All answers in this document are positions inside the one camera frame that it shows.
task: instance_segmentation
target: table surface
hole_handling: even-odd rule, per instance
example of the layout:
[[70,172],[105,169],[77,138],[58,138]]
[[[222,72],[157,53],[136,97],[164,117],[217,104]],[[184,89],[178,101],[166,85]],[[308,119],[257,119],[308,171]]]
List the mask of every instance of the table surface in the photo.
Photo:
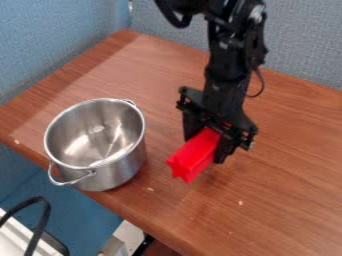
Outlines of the table surface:
[[130,98],[148,120],[149,162],[125,186],[86,194],[185,255],[341,256],[341,91],[264,70],[268,90],[245,108],[261,129],[256,149],[190,185],[172,178],[178,87],[204,87],[208,58],[134,31],[114,34],[0,108],[2,143],[47,168],[43,136],[58,113],[87,99]]

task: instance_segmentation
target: metal pot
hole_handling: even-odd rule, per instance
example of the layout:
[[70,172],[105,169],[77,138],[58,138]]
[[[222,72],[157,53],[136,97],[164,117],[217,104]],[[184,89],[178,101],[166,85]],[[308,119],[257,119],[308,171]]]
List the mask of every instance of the metal pot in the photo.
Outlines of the metal pot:
[[[128,182],[146,160],[145,130],[144,114],[130,100],[95,99],[70,107],[45,136],[51,183],[105,191]],[[66,182],[53,177],[55,164]]]

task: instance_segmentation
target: white object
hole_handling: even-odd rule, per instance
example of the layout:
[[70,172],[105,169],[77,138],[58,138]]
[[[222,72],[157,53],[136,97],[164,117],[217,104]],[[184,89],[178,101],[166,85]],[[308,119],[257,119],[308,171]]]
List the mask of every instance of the white object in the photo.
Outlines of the white object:
[[[5,215],[6,211],[0,208],[0,218]],[[33,231],[15,218],[10,218],[0,228],[0,255],[23,256],[33,235]],[[34,256],[62,256],[62,254],[41,240]]]

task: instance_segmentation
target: red block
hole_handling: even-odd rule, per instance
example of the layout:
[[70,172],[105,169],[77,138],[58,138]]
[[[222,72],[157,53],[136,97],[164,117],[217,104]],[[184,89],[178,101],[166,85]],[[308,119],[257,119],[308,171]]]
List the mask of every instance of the red block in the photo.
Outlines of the red block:
[[221,135],[205,128],[166,160],[173,168],[173,177],[190,183],[214,161]]

